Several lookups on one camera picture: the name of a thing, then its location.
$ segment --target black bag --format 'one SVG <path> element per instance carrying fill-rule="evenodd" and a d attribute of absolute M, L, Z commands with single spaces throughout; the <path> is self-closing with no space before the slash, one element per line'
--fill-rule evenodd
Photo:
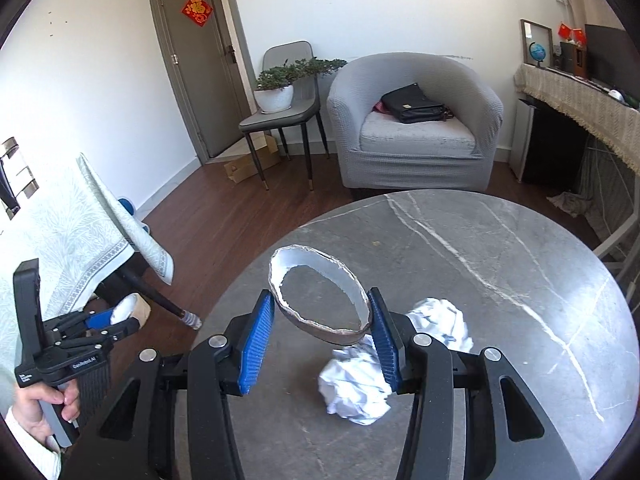
<path fill-rule="evenodd" d="M 381 101 L 404 124 L 441 121 L 446 113 L 445 105 L 426 97 L 418 83 L 384 94 Z"/>

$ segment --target chair seat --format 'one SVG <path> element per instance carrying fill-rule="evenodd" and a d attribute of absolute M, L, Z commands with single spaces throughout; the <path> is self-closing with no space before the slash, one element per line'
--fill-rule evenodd
<path fill-rule="evenodd" d="M 360 131 L 360 149 L 395 155 L 467 156 L 476 138 L 457 118 L 402 124 L 390 115 L 371 112 Z"/>
<path fill-rule="evenodd" d="M 285 128 L 308 121 L 320 109 L 317 99 L 302 99 L 295 101 L 291 108 L 273 114 L 258 112 L 247 117 L 239 125 L 242 133 L 260 132 L 271 128 Z"/>

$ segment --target gray door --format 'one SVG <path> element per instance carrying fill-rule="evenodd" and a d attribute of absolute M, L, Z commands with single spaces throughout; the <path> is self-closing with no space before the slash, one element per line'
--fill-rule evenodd
<path fill-rule="evenodd" d="M 186 101 L 209 158 L 242 137 L 238 123 L 250 115 L 221 0 L 204 26 L 182 13 L 189 0 L 161 0 L 172 63 L 177 63 Z"/>

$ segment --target cardboard box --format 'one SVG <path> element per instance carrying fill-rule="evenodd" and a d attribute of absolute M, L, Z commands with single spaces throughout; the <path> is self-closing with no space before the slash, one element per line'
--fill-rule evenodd
<path fill-rule="evenodd" d="M 276 139 L 263 133 L 252 134 L 251 137 L 263 170 L 266 170 L 271 166 L 275 166 L 280 162 L 280 153 L 278 152 L 278 143 L 276 142 Z M 246 140 L 241 139 L 237 144 L 239 146 L 238 149 L 236 149 L 236 152 L 245 152 L 246 154 L 239 155 L 238 158 L 235 158 L 231 162 L 225 164 L 226 176 L 236 184 L 258 173 L 258 169 L 255 167 L 254 160 L 249 152 L 249 145 L 246 143 Z"/>

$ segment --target bonsai tree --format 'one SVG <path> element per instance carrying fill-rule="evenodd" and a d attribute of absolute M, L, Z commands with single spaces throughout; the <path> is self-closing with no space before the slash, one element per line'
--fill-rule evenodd
<path fill-rule="evenodd" d="M 277 90 L 303 77 L 331 74 L 347 64 L 343 59 L 327 60 L 315 56 L 311 59 L 299 59 L 293 64 L 288 63 L 287 59 L 281 66 L 263 70 L 255 81 L 256 89 Z"/>

